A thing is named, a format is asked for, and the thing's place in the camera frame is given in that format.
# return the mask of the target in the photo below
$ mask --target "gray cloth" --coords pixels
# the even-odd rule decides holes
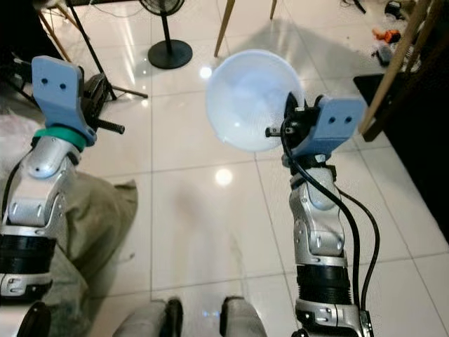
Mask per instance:
[[[134,182],[114,187],[78,174],[67,193],[67,223],[61,228],[51,265],[53,286],[43,299],[52,314],[50,336],[81,337],[88,333],[88,280],[124,238],[137,202]]]

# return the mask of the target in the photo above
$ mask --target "tripod stand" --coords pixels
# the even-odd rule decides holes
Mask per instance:
[[[67,6],[70,8],[70,11],[72,12],[72,15],[75,19],[76,24],[78,25],[79,31],[81,32],[81,35],[83,36],[84,41],[86,42],[87,47],[89,48],[89,51],[91,52],[92,58],[95,61],[95,64],[97,65],[98,70],[100,71],[101,74],[103,74],[105,76],[106,82],[107,82],[107,87],[109,90],[109,93],[111,94],[111,98],[112,100],[116,100],[117,96],[114,93],[114,90],[118,90],[121,91],[123,93],[131,93],[133,95],[136,96],[140,96],[143,98],[148,98],[148,95],[146,93],[139,93],[138,91],[133,91],[133,90],[128,90],[128,89],[124,89],[124,88],[120,88],[118,86],[113,86],[109,80],[106,77],[105,71],[103,70],[100,61],[98,60],[97,54],[95,54],[95,51],[93,50],[93,47],[91,45],[91,42],[89,41],[89,38],[86,34],[86,32],[84,31],[83,25],[81,24],[81,21],[78,18],[78,15],[76,14],[76,11],[73,8],[73,4],[71,0],[66,0],[65,1]]]

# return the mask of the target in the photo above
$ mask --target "wooden stick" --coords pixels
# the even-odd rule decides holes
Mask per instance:
[[[76,24],[75,20],[72,19],[69,13],[60,4],[56,4],[55,7],[59,9],[59,11],[65,16],[65,18],[68,19],[73,24],[73,26],[75,26],[79,30],[79,27]]]
[[[390,66],[388,66],[387,72],[380,82],[379,88],[376,91],[371,105],[366,110],[365,119],[358,127],[360,133],[363,134],[368,130],[368,127],[370,126],[377,109],[379,109],[379,106],[382,104],[382,101],[384,100],[385,95],[390,89],[390,86],[393,83],[398,71],[401,69],[404,57],[406,56],[408,51],[408,47],[410,47],[413,38],[415,37],[416,31],[418,30],[418,27],[424,20],[430,2],[431,0],[418,1],[415,10],[410,17],[410,22],[407,25],[406,32],[401,37],[401,40],[398,43],[398,48],[396,49],[396,52],[391,59]]]
[[[427,38],[430,35],[430,32],[434,28],[436,21],[440,15],[441,9],[443,8],[443,0],[434,0],[429,10],[429,14],[424,22],[424,26],[421,29],[420,35],[417,38],[415,43],[415,47],[413,49],[413,54],[407,63],[406,74],[410,75],[412,71],[412,67],[418,59],[419,54],[421,53],[422,47],[427,41]]]
[[[223,37],[225,37],[227,24],[229,23],[229,19],[231,17],[232,9],[234,8],[235,2],[236,2],[236,0],[227,0],[226,10],[224,11],[222,26],[220,28],[220,33],[218,34],[217,45],[215,46],[215,53],[214,53],[215,57],[218,57],[218,52],[220,51]]]
[[[269,15],[269,19],[270,19],[270,20],[273,20],[274,10],[276,9],[277,3],[278,3],[278,0],[273,0],[273,3],[272,3],[272,12],[271,12],[270,15]]]
[[[58,46],[58,48],[60,49],[61,53],[64,55],[65,59],[69,62],[71,62],[72,60],[70,60],[70,57],[68,56],[68,54],[65,52],[64,47],[62,46],[62,44],[60,43],[59,39],[56,37],[55,32],[53,31],[53,29],[51,29],[51,26],[48,24],[47,20],[45,19],[45,16],[43,16],[41,11],[37,11],[37,15],[39,16],[39,18],[41,19],[41,21],[43,22],[43,24],[45,25],[45,27],[48,30],[48,33],[50,33],[51,37],[53,38],[54,42],[56,43],[56,45]]]

